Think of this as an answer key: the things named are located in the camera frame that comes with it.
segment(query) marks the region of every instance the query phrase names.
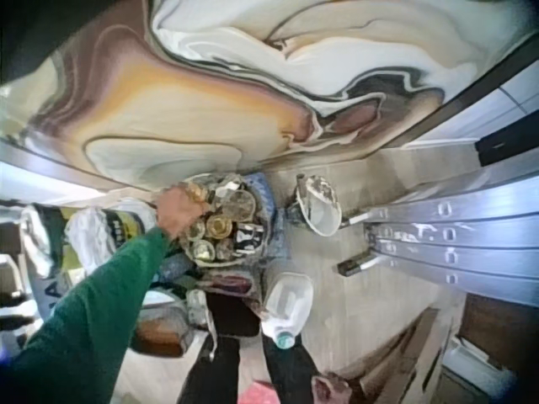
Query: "pants leg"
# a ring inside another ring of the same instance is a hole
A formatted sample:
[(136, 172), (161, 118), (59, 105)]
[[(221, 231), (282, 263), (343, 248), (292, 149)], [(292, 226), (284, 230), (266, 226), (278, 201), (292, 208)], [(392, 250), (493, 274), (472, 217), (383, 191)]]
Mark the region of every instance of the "pants leg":
[(311, 379), (319, 375), (311, 355), (302, 344), (302, 337), (290, 349), (277, 348), (271, 338), (262, 336), (269, 377), (280, 404), (312, 404)]
[(177, 404), (237, 404), (239, 341), (218, 338), (215, 358), (210, 361), (212, 347), (209, 335), (187, 376)]

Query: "wooden floor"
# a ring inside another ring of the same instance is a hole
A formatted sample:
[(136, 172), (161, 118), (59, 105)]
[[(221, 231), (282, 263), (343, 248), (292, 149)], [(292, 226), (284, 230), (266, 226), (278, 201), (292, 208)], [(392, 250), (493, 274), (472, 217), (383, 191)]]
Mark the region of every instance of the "wooden floor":
[[(413, 186), (469, 173), (479, 167), (472, 145), (429, 149), (379, 151), (364, 160), (325, 167), (302, 168), (332, 183), (344, 212), (383, 204)], [(279, 204), (295, 186), (298, 171), (267, 172)], [(361, 225), (322, 238), (287, 227), (291, 260), (275, 265), (278, 271), (308, 274), (315, 285), (312, 313), (302, 336), (319, 370), (352, 375), (361, 358), (402, 331), (440, 293), (440, 286), (373, 267), (345, 279), (334, 272), (336, 263), (361, 253), (366, 240)], [(196, 347), (183, 359), (153, 359), (128, 352), (116, 385), (143, 404), (174, 403), (195, 360)], [(269, 380), (259, 338), (243, 341), (239, 390), (252, 380)]]

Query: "can lid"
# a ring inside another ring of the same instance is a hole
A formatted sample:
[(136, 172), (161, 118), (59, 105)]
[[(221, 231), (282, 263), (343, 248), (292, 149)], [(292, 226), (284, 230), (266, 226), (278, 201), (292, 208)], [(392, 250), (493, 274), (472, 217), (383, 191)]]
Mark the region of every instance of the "can lid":
[(296, 339), (290, 332), (287, 331), (279, 332), (279, 335), (277, 335), (277, 338), (275, 339), (275, 344), (280, 349), (290, 349), (295, 343)]

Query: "bottle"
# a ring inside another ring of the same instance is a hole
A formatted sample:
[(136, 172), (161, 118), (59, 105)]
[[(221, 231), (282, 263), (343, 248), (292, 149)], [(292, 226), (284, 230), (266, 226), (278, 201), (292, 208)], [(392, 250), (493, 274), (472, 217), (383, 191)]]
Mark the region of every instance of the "bottle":
[(303, 274), (282, 273), (268, 288), (261, 322), (262, 332), (273, 339), (277, 347), (294, 346), (311, 313), (314, 288)]

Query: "white plastic container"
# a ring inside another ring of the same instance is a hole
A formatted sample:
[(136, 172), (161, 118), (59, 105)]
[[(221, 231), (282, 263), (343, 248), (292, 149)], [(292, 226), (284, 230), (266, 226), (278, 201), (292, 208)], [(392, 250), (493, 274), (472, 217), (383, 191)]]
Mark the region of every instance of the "white plastic container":
[(268, 289), (262, 320), (262, 332), (281, 349), (294, 346), (311, 313), (314, 288), (311, 279), (303, 274), (278, 274)]

